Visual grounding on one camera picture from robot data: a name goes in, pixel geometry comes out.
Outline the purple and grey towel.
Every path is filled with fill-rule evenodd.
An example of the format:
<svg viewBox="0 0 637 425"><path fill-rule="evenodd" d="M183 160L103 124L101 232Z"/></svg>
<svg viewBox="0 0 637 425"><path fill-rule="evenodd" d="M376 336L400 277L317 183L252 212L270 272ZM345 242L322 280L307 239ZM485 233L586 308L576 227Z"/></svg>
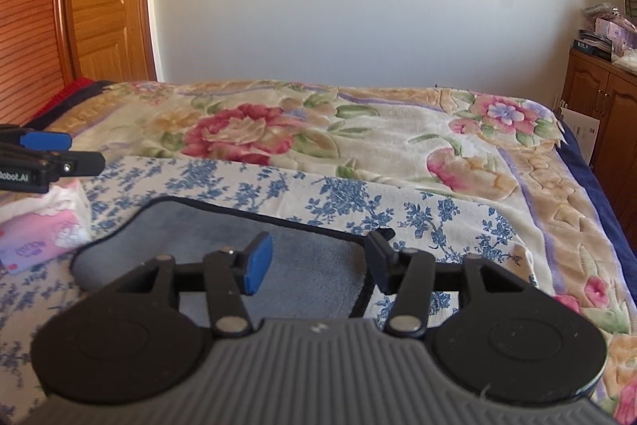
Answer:
<svg viewBox="0 0 637 425"><path fill-rule="evenodd" d="M361 317L373 294L364 239L188 198L156 198L109 235L80 247L76 284L96 292L159 255L200 262L218 249L237 253L260 232L272 238L270 268L244 304L252 320Z"/></svg>

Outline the blue floral white sheet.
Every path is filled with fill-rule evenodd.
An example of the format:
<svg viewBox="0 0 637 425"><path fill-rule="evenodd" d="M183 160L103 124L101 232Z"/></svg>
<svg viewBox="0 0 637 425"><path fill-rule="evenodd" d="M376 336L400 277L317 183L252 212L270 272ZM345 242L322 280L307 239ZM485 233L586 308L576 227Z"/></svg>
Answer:
<svg viewBox="0 0 637 425"><path fill-rule="evenodd" d="M160 196L178 196L320 229L364 235L396 233L395 249L417 247L443 262L476 253L534 284L535 265L522 226L497 202L473 202L440 189L398 188L275 167L207 160L126 157L82 183L92 235L102 238ZM17 423L44 400L30 365L38 329L81 297L62 255L1 276L1 414Z"/></svg>

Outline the pink tissue pack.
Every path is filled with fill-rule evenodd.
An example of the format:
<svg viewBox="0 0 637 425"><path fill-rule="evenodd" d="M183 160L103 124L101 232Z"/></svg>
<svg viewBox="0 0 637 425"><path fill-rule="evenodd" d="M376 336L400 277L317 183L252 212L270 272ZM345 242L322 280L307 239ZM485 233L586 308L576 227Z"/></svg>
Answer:
<svg viewBox="0 0 637 425"><path fill-rule="evenodd" d="M92 241L91 204L79 179L45 194L1 193L1 270L18 274Z"/></svg>

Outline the wooden slatted headboard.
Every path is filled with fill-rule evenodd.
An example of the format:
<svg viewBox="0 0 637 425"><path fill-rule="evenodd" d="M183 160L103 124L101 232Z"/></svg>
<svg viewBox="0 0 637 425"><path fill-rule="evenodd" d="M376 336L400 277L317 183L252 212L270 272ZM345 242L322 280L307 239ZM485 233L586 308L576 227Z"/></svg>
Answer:
<svg viewBox="0 0 637 425"><path fill-rule="evenodd" d="M1 121L27 122L72 80L65 0L1 0Z"/></svg>

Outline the floral plush blanket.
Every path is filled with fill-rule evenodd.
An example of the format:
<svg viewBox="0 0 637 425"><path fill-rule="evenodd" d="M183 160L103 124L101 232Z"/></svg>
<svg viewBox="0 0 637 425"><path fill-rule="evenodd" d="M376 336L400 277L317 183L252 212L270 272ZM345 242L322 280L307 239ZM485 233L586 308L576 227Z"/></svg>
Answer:
<svg viewBox="0 0 637 425"><path fill-rule="evenodd" d="M538 102L454 88L279 81L80 80L31 120L97 150L275 167L497 202L522 226L532 284L609 347L595 400L636 419L636 259L571 129Z"/></svg>

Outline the white paper box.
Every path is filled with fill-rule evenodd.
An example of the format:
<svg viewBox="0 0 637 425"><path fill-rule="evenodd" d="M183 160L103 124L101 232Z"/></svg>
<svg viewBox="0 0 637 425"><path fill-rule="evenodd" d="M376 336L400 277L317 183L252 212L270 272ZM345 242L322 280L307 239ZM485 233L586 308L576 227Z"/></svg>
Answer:
<svg viewBox="0 0 637 425"><path fill-rule="evenodd" d="M561 109L564 123L571 129L580 148L583 159L587 164L592 160L600 121L586 114L568 108Z"/></svg>

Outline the wooden cabinet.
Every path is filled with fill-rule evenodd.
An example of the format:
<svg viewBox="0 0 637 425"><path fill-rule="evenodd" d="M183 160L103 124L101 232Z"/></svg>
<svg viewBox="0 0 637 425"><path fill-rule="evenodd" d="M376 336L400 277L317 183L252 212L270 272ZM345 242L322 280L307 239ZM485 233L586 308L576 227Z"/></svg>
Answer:
<svg viewBox="0 0 637 425"><path fill-rule="evenodd" d="M636 77L576 49L560 100L599 121L593 154L602 186L631 248L636 247Z"/></svg>

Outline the clutter pile on cabinet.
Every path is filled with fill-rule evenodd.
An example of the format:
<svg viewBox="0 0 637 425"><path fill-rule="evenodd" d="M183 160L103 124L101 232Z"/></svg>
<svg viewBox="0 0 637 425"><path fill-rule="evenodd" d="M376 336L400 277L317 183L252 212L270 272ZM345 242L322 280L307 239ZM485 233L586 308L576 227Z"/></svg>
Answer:
<svg viewBox="0 0 637 425"><path fill-rule="evenodd" d="M584 27L573 40L572 47L636 73L636 0L624 0L624 9L614 4L599 3L582 11Z"/></svg>

